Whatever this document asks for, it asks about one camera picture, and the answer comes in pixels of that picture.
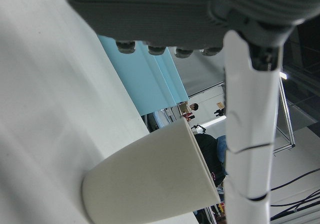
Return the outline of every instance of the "light blue partition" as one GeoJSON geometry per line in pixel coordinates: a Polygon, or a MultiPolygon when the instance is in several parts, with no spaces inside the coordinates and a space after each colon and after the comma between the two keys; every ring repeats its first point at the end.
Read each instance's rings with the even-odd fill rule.
{"type": "Polygon", "coordinates": [[[138,41],[134,53],[122,54],[114,39],[98,37],[140,115],[188,100],[167,49],[163,55],[152,56],[147,47],[138,41]]]}

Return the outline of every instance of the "metal frame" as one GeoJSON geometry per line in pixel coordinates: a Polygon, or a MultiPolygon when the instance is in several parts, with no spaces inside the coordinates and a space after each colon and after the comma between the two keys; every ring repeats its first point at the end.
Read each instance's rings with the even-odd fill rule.
{"type": "Polygon", "coordinates": [[[290,120],[290,114],[289,114],[289,108],[288,108],[288,104],[287,104],[287,100],[286,100],[286,94],[285,94],[285,89],[284,89],[284,85],[282,83],[282,79],[279,79],[279,84],[280,84],[280,100],[281,100],[281,106],[283,108],[283,113],[284,113],[284,117],[285,117],[285,123],[286,123],[286,127],[289,131],[289,136],[287,136],[284,131],[282,131],[278,126],[276,127],[276,129],[281,133],[281,135],[288,141],[288,145],[284,145],[280,148],[277,148],[273,151],[273,154],[278,153],[280,151],[289,149],[289,148],[294,148],[296,146],[296,142],[295,142],[295,137],[294,137],[294,132],[292,130],[292,125],[291,125],[291,120],[290,120]]]}

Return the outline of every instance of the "white table surface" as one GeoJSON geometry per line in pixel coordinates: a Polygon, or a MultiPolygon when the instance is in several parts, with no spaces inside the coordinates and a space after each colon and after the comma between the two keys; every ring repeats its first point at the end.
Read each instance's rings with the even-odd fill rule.
{"type": "Polygon", "coordinates": [[[147,133],[96,34],[65,0],[0,0],[2,224],[90,223],[83,176],[147,133]]]}

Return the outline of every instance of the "person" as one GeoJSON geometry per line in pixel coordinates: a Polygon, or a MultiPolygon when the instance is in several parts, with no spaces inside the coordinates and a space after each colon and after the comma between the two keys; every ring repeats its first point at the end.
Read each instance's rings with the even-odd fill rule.
{"type": "Polygon", "coordinates": [[[218,138],[218,140],[220,139],[219,144],[218,140],[209,134],[198,133],[194,137],[213,178],[213,182],[217,187],[226,177],[223,167],[227,150],[225,136],[218,138]]]}
{"type": "Polygon", "coordinates": [[[193,111],[197,111],[199,108],[199,105],[197,103],[193,103],[189,106],[189,108],[193,111]]]}
{"type": "MultiPolygon", "coordinates": [[[[195,134],[194,137],[197,141],[209,172],[211,173],[215,186],[220,186],[227,174],[224,169],[227,150],[226,136],[223,135],[215,139],[209,134],[198,133],[195,134]]],[[[224,195],[219,194],[219,196],[221,203],[223,203],[224,195]]],[[[220,214],[215,212],[216,208],[214,208],[214,206],[212,206],[211,209],[214,213],[214,218],[217,224],[227,224],[224,208],[223,212],[220,214]]],[[[203,209],[195,211],[194,215],[199,224],[210,224],[203,209]]]]}

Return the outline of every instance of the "black cable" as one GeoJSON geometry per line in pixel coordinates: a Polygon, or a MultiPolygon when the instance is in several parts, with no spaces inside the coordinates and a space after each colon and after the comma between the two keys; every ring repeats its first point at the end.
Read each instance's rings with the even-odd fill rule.
{"type": "Polygon", "coordinates": [[[314,193],[311,193],[309,196],[307,196],[307,198],[306,198],[303,202],[301,202],[300,204],[298,204],[295,209],[298,209],[298,207],[299,207],[300,205],[306,203],[307,200],[309,200],[313,194],[315,194],[315,193],[317,193],[317,192],[319,192],[319,191],[320,191],[320,189],[317,190],[317,191],[315,191],[314,193]]]}
{"type": "Polygon", "coordinates": [[[285,186],[287,186],[287,185],[289,185],[289,184],[291,184],[291,183],[299,180],[300,178],[303,178],[303,177],[305,177],[306,175],[309,175],[309,174],[311,174],[311,173],[315,173],[315,172],[317,172],[317,171],[320,171],[320,168],[315,169],[315,170],[313,170],[313,171],[310,171],[310,172],[308,172],[308,173],[305,173],[305,174],[301,175],[300,177],[297,177],[297,178],[293,179],[292,181],[290,181],[290,182],[288,182],[288,183],[285,183],[285,184],[283,184],[283,185],[281,185],[281,186],[279,186],[279,187],[272,188],[271,191],[277,190],[277,189],[279,189],[279,188],[283,188],[283,187],[285,187],[285,186]]]}
{"type": "Polygon", "coordinates": [[[312,195],[314,195],[314,194],[317,193],[317,192],[320,192],[320,189],[318,189],[318,190],[316,190],[315,192],[311,193],[309,196],[307,196],[307,197],[306,197],[302,202],[300,202],[299,204],[296,204],[296,205],[294,205],[294,206],[292,206],[292,207],[290,207],[290,208],[287,208],[287,209],[283,210],[282,212],[274,215],[274,216],[272,217],[272,219],[274,219],[274,218],[276,218],[276,217],[278,217],[278,216],[281,216],[282,214],[286,213],[287,211],[290,211],[290,210],[293,209],[293,208],[298,208],[300,205],[306,203],[306,201],[307,201],[312,195]]]}
{"type": "MultiPolygon", "coordinates": [[[[309,202],[311,202],[311,201],[313,201],[313,200],[319,199],[320,196],[319,196],[319,197],[316,197],[316,198],[313,198],[313,197],[315,197],[315,196],[317,196],[317,195],[319,195],[319,194],[320,194],[320,193],[314,194],[314,195],[311,197],[312,199],[306,201],[306,203],[309,203],[309,202]]],[[[300,200],[300,201],[297,201],[297,202],[294,202],[294,203],[281,204],[281,205],[270,205],[270,207],[286,207],[286,206],[291,206],[291,205],[294,205],[294,204],[299,204],[299,203],[301,203],[301,202],[303,202],[303,201],[304,201],[304,199],[302,199],[302,200],[300,200]]]]}
{"type": "Polygon", "coordinates": [[[302,208],[298,208],[297,210],[294,210],[294,211],[285,212],[285,213],[282,213],[282,214],[280,214],[280,215],[277,214],[276,216],[273,216],[272,218],[270,218],[270,221],[273,221],[273,220],[276,220],[276,219],[279,219],[279,218],[288,216],[288,215],[293,214],[293,213],[296,213],[296,212],[300,212],[300,211],[302,211],[302,210],[305,210],[305,209],[314,207],[314,206],[316,206],[316,205],[320,205],[320,201],[311,203],[311,204],[306,205],[306,206],[304,206],[304,207],[302,207],[302,208]]]}

